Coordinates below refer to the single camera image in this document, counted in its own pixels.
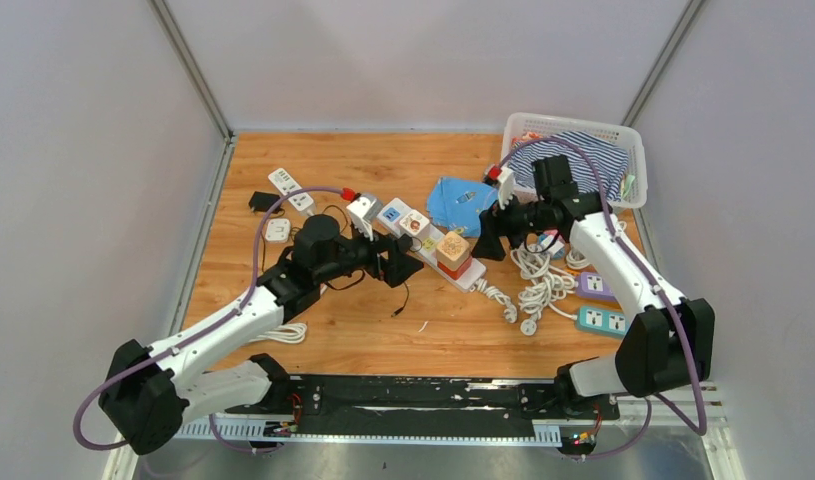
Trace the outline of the white back power strip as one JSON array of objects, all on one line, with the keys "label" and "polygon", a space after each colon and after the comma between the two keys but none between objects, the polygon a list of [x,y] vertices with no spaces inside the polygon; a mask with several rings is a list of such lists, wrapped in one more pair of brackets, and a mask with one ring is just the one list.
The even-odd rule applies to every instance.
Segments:
[{"label": "white back power strip", "polygon": [[[402,215],[411,209],[413,208],[401,199],[394,198],[383,207],[383,209],[377,215],[377,220],[386,230],[395,234],[397,237],[407,235],[404,234],[399,228],[398,221]],[[435,270],[441,277],[446,279],[461,292],[472,291],[476,283],[485,276],[487,268],[479,260],[473,260],[469,270],[459,280],[452,280],[444,275],[438,268],[436,259],[436,244],[444,235],[445,234],[442,231],[431,223],[429,235],[424,241],[413,238],[411,253],[413,253],[417,258],[421,259],[425,264]]]}]

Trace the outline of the white power strip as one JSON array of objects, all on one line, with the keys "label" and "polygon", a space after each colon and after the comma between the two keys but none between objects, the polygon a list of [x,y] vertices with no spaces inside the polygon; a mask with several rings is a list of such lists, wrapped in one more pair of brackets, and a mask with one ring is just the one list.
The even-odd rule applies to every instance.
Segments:
[{"label": "white power strip", "polygon": [[[306,216],[316,213],[316,204],[309,193],[300,193],[300,184],[284,169],[278,168],[268,175],[269,181],[281,193],[288,194],[297,191],[289,198],[290,204]],[[249,344],[273,341],[283,344],[296,345],[302,343],[307,334],[308,326],[305,323],[289,323],[274,330],[265,332],[249,340]]]},{"label": "white power strip", "polygon": [[[383,209],[377,215],[377,220],[386,230],[395,234],[397,237],[407,235],[404,234],[399,228],[398,221],[402,215],[411,209],[413,208],[401,199],[394,198],[383,207]],[[413,253],[417,258],[421,259],[425,264],[435,270],[441,277],[446,279],[461,292],[472,291],[476,283],[485,276],[487,268],[479,260],[473,260],[469,270],[459,280],[452,280],[444,275],[438,268],[436,259],[436,244],[444,235],[445,234],[442,231],[431,223],[429,235],[424,241],[413,238],[411,253]]]}]

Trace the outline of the wooden block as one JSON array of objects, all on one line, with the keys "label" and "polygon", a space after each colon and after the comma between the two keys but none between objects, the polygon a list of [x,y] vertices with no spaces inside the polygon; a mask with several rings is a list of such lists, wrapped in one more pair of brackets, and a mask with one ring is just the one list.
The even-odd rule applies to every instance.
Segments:
[{"label": "wooden block", "polygon": [[438,256],[445,256],[458,262],[469,253],[469,242],[454,231],[447,232],[436,244],[436,259]]}]

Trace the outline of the red cube socket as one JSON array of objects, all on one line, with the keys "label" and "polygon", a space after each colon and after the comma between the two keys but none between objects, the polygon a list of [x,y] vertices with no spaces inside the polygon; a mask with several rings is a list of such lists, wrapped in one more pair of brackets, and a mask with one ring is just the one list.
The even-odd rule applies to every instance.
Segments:
[{"label": "red cube socket", "polygon": [[452,280],[459,280],[471,267],[472,257],[467,254],[458,262],[453,262],[445,256],[437,257],[437,266],[444,275]]}]

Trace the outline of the white square plug adapter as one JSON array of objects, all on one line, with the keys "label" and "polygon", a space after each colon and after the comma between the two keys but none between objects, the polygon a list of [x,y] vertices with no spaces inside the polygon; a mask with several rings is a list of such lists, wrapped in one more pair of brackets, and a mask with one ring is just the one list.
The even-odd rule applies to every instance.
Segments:
[{"label": "white square plug adapter", "polygon": [[286,243],[289,241],[292,223],[287,218],[269,219],[265,226],[264,238],[268,243]]}]

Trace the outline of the black power adapter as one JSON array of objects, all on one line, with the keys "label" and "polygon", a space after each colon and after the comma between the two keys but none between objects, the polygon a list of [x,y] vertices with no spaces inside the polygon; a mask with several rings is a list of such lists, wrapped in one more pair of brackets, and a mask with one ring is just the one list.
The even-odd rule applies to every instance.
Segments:
[{"label": "black power adapter", "polygon": [[273,207],[280,198],[280,195],[274,193],[254,191],[249,198],[248,207],[252,212],[265,213]]}]

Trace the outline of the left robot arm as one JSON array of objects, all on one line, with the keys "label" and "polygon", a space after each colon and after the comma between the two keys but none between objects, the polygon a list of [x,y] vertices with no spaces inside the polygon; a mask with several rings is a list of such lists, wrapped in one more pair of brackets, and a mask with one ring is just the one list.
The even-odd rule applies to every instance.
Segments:
[{"label": "left robot arm", "polygon": [[400,286],[423,267],[411,246],[407,235],[365,236],[353,228],[344,236],[334,218],[308,218],[276,264],[237,299],[176,335],[148,346],[136,340],[121,345],[99,394],[100,408],[138,455],[158,450],[182,426],[229,408],[281,411],[290,380],[274,358],[253,355],[220,371],[213,365],[295,319],[320,299],[322,285],[339,277],[362,272]]}]

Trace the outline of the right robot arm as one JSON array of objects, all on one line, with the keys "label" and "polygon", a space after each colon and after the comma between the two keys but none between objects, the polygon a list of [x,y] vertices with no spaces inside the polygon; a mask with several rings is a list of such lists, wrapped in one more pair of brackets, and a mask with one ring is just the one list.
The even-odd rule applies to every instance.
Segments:
[{"label": "right robot arm", "polygon": [[702,381],[710,375],[715,313],[703,298],[691,300],[672,286],[620,231],[601,189],[580,192],[568,159],[553,156],[532,164],[538,198],[520,202],[513,172],[493,166],[486,180],[496,201],[480,216],[480,236],[472,251],[499,261],[501,240],[520,245],[531,233],[556,230],[607,281],[621,306],[628,330],[612,355],[559,368],[554,403],[567,417],[579,417],[601,395],[663,396],[689,386],[704,405]]}]

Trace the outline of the purple power strip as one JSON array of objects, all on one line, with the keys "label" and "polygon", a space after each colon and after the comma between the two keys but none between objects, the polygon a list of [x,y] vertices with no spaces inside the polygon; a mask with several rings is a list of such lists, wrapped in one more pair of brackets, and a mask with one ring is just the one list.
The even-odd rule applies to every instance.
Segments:
[{"label": "purple power strip", "polygon": [[581,272],[576,280],[575,294],[584,299],[618,303],[613,291],[598,273]]}]

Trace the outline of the teal power strip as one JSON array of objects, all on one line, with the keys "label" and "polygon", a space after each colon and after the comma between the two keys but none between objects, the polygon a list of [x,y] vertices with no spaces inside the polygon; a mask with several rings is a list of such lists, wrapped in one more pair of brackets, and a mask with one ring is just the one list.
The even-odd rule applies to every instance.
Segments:
[{"label": "teal power strip", "polygon": [[623,338],[630,322],[623,313],[593,306],[582,306],[577,313],[575,326],[584,332]]}]

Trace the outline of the blue striped cloth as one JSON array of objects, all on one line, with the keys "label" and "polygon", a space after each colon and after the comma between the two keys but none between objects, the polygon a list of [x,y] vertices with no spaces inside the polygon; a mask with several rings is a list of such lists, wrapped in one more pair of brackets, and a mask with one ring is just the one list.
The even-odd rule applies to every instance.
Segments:
[{"label": "blue striped cloth", "polygon": [[532,163],[542,158],[566,156],[573,180],[582,193],[598,190],[593,170],[580,155],[583,152],[598,170],[607,200],[621,199],[623,182],[629,166],[629,154],[605,140],[583,131],[565,131],[552,135],[553,141],[533,143],[518,150],[506,162],[518,186],[535,188]]}]

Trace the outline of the white plastic basket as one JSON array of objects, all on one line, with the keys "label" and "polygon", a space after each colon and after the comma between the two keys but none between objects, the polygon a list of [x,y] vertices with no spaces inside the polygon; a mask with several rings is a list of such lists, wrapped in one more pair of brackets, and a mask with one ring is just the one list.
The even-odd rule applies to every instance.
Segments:
[{"label": "white plastic basket", "polygon": [[564,155],[582,192],[604,188],[608,203],[638,209],[647,201],[648,178],[640,134],[629,127],[534,113],[509,116],[501,159],[515,174],[516,195],[536,198],[532,163]]}]

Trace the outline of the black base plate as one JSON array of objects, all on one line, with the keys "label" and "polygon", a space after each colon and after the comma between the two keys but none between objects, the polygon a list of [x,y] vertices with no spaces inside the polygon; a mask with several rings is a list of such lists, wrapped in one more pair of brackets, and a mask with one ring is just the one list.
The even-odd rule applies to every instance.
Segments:
[{"label": "black base plate", "polygon": [[280,403],[231,407],[259,440],[573,447],[620,417],[602,395],[564,404],[549,379],[293,375]]}]

